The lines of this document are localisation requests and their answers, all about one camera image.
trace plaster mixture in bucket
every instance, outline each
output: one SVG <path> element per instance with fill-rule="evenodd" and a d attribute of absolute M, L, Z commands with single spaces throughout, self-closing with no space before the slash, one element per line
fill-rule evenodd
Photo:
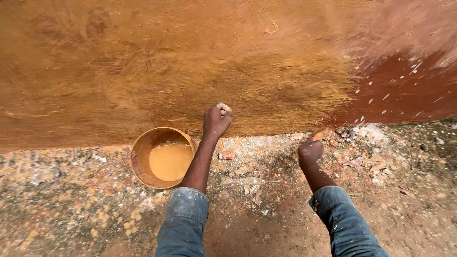
<path fill-rule="evenodd" d="M 152 173 L 163 181 L 175 181 L 186 174 L 192 162 L 193 152 L 190 145 L 165 143 L 151 150 L 149 166 Z"/>

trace hand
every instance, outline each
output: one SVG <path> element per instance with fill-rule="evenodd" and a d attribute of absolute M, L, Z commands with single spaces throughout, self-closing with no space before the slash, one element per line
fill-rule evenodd
<path fill-rule="evenodd" d="M 205 112 L 203 137 L 219 139 L 232 123 L 232 109 L 219 102 Z"/>
<path fill-rule="evenodd" d="M 300 162 L 316 162 L 323 154 L 324 144 L 320 140 L 313 139 L 313 137 L 308 138 L 298 146 L 298 159 Z"/>

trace concrete floor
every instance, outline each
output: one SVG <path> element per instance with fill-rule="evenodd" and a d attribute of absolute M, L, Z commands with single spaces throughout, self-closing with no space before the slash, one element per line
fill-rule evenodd
<path fill-rule="evenodd" d="M 443 121 L 341 128 L 324 137 L 322 169 L 352 195 L 391 256 L 457 256 L 456 127 Z M 306 136 L 219 141 L 208 183 L 207 256 L 331 255 L 297 163 Z M 220 151 L 234 151 L 236 159 L 219 160 Z M 1 154 L 1 255 L 153 256 L 169 190 L 138 182 L 129 152 L 108 146 Z M 241 167 L 247 172 L 236 174 Z M 221 184 L 254 170 L 279 183 Z"/>

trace denim sleeve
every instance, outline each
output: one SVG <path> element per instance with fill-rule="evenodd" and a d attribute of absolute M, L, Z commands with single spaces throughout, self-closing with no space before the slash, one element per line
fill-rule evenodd
<path fill-rule="evenodd" d="M 388 257 L 343 188 L 322 187 L 309 205 L 327 226 L 333 257 Z"/>
<path fill-rule="evenodd" d="M 180 187 L 172 190 L 165 220 L 157 235 L 155 256 L 205 256 L 203 232 L 208 207 L 208 198 L 197 189 Z"/>

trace wall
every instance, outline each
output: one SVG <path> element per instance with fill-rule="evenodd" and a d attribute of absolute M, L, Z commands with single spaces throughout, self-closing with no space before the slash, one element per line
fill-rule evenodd
<path fill-rule="evenodd" d="M 0 150 L 230 135 L 457 114 L 456 2 L 0 2 Z"/>

